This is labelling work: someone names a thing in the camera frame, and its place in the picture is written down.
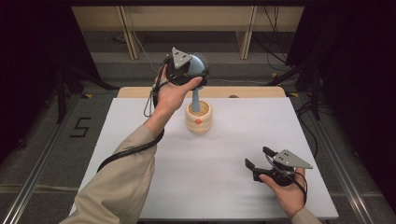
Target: metal rail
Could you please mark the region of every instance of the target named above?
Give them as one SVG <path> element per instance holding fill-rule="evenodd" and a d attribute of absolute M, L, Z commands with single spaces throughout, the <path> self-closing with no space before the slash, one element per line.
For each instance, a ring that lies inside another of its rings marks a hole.
<path fill-rule="evenodd" d="M 305 94 L 301 94 L 301 98 L 303 100 L 303 103 L 308 102 L 308 98 Z M 359 194 L 358 189 L 350 178 L 344 164 L 341 163 L 340 157 L 338 156 L 338 153 L 332 145 L 332 140 L 330 139 L 329 135 L 327 135 L 321 121 L 316 119 L 311 111 L 309 111 L 309 116 L 312 119 L 315 128 L 320 135 L 320 138 L 323 140 L 324 149 L 326 149 L 326 152 L 330 157 L 330 161 L 332 163 L 332 166 L 334 167 L 335 173 L 337 174 L 338 180 L 340 181 L 341 187 L 343 188 L 359 223 L 374 224 L 374 220 L 367 209 L 366 203 Z"/>
<path fill-rule="evenodd" d="M 56 147 L 58 138 L 61 135 L 62 130 L 64 129 L 64 125 L 70 118 L 70 115 L 73 113 L 78 103 L 78 99 L 79 95 L 72 96 L 69 103 L 69 108 L 64 116 L 63 121 L 56 124 L 46 146 L 44 147 L 44 150 L 42 151 L 40 157 L 35 163 L 35 167 L 23 184 L 20 193 L 18 194 L 12 205 L 9 207 L 6 218 L 3 220 L 4 224 L 18 223 L 19 219 L 21 218 L 23 210 L 29 203 L 31 196 L 35 191 L 35 186 L 37 185 L 38 180 L 40 179 L 45 167 L 47 166 L 48 161 L 50 160 L 52 150 Z"/>

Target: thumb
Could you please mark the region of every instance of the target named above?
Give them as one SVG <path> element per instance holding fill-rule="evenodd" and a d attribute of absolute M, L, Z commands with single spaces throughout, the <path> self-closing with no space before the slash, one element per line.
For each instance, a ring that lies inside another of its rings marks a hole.
<path fill-rule="evenodd" d="M 185 91 L 190 91 L 197 87 L 202 81 L 202 77 L 195 77 L 190 80 L 188 83 L 184 84 L 182 87 Z"/>
<path fill-rule="evenodd" d="M 264 182 L 264 184 L 270 187 L 271 190 L 275 190 L 279 187 L 279 185 L 269 175 L 260 175 L 259 178 Z"/>

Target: right hand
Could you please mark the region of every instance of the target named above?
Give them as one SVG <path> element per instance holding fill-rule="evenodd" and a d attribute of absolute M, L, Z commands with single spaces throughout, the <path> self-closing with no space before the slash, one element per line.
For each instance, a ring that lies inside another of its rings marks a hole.
<path fill-rule="evenodd" d="M 297 168 L 296 172 L 305 175 L 304 168 Z M 304 195 L 296 184 L 292 183 L 289 186 L 282 187 L 268 175 L 260 175 L 260 179 L 274 192 L 277 202 L 290 219 L 304 208 Z M 296 175 L 295 180 L 305 188 L 305 181 L 302 176 Z"/>

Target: floor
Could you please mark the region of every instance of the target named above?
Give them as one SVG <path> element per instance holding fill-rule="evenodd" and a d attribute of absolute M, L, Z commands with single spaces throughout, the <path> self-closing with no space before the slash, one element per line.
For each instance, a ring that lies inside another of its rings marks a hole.
<path fill-rule="evenodd" d="M 286 57 L 293 34 L 280 34 L 279 39 L 273 41 L 269 41 L 270 36 L 255 34 L 258 40 L 276 52 L 276 56 Z M 212 86 L 262 85 L 290 69 L 264 51 L 256 38 L 253 38 L 248 58 L 240 60 L 232 33 L 152 32 L 143 44 L 148 56 L 143 53 L 135 61 L 130 60 L 119 32 L 85 32 L 84 37 L 102 80 L 120 87 L 150 86 L 156 75 L 154 70 L 172 47 L 204 54 L 210 63 L 208 85 Z M 310 94 L 294 89 L 296 78 L 286 80 L 281 87 L 290 93 L 290 100 L 297 110 L 310 100 Z M 67 97 L 67 114 L 63 123 L 56 124 L 58 111 L 56 94 L 53 93 L 23 138 L 26 146 L 14 148 L 0 164 L 2 219 L 13 209 L 11 205 L 19 207 L 17 210 L 20 212 L 12 214 L 19 223 L 57 223 L 68 216 L 106 113 L 118 93 L 105 91 L 87 81 L 82 83 L 85 89 L 81 95 Z M 320 97 L 319 111 L 320 120 L 314 119 L 308 110 L 301 115 L 301 123 L 340 216 L 334 220 L 323 220 L 323 223 L 396 223 L 395 214 L 359 156 L 353 153 L 353 146 L 324 96 Z M 76 129 L 77 124 L 88 129 Z M 356 200 L 363 204 L 353 205 Z M 267 220 L 265 223 L 289 221 Z"/>

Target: black cable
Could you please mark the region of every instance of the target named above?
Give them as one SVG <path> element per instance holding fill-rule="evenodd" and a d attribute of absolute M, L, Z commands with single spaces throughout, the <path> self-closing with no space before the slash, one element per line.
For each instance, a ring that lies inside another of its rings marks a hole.
<path fill-rule="evenodd" d="M 145 111 L 144 111 L 144 114 L 145 114 L 146 117 L 147 117 L 146 110 L 147 110 L 149 102 L 150 102 L 150 105 L 149 105 L 149 107 L 150 107 L 150 115 L 149 115 L 149 117 L 150 117 L 151 116 L 151 102 L 154 104 L 154 108 L 155 108 L 157 106 L 157 103 L 158 103 L 158 93 L 160 91 L 160 87 L 162 87 L 163 85 L 169 83 L 169 81 L 165 81 L 164 83 L 161 83 L 161 76 L 163 74 L 163 69 L 164 69 L 165 64 L 166 64 L 165 61 L 163 62 L 163 65 L 161 66 L 160 71 L 158 72 L 156 84 L 152 88 L 152 91 L 150 92 L 150 95 L 149 95 L 149 98 L 148 98 L 148 102 L 146 103 L 146 107 L 145 107 Z M 135 154 L 137 152 L 141 152 L 141 151 L 144 151 L 144 150 L 149 149 L 151 147 L 154 147 L 156 144 L 158 144 L 161 141 L 161 139 L 163 139 L 163 133 L 164 133 L 164 130 L 153 141 L 151 141 L 151 142 L 149 142 L 149 143 L 147 143 L 147 144 L 145 144 L 143 146 L 131 147 L 131 148 L 128 148 L 126 150 L 123 150 L 121 152 L 118 152 L 118 153 L 108 157 L 107 159 L 105 159 L 100 164 L 100 166 L 99 166 L 99 168 L 97 170 L 97 173 L 100 170 L 102 170 L 103 167 L 105 167 L 106 165 L 108 165 L 109 163 L 111 163 L 113 161 L 116 161 L 118 159 L 130 156 L 130 155 Z"/>
<path fill-rule="evenodd" d="M 297 182 L 297 180 L 293 179 L 294 184 L 297 185 L 297 187 L 303 192 L 304 195 L 304 205 L 306 204 L 306 199 L 308 197 L 308 182 L 306 182 L 305 176 L 298 173 L 298 172 L 294 172 L 297 175 L 300 175 L 303 177 L 303 180 L 305 182 L 305 189 L 303 188 L 303 186 L 301 186 L 301 184 L 299 182 Z"/>
<path fill-rule="evenodd" d="M 112 161 L 116 161 L 116 160 L 118 160 L 118 159 L 121 159 L 121 158 L 124 158 L 124 157 L 126 157 L 126 156 L 135 154 L 135 153 L 137 153 L 137 152 L 144 151 L 144 150 L 146 150 L 146 149 L 149 149 L 149 148 L 155 146 L 157 143 L 159 143 L 159 142 L 161 141 L 161 139 L 163 139 L 163 133 L 164 133 L 164 130 L 163 130 L 153 141 L 151 141 L 151 142 L 149 142 L 149 143 L 147 143 L 147 144 L 145 144 L 145 145 L 143 145 L 143 146 L 140 146 L 140 147 L 132 147 L 132 148 L 123 150 L 123 151 L 121 151 L 121 152 L 118 152 L 118 153 L 116 153 L 116 154 L 114 154 L 114 155 L 108 157 L 107 159 L 105 159 L 105 160 L 100 164 L 100 166 L 99 166 L 99 168 L 98 168 L 98 170 L 97 170 L 96 173 L 98 173 L 100 170 L 102 170 L 103 167 L 105 167 L 106 165 L 108 165 L 108 164 L 111 163 Z"/>

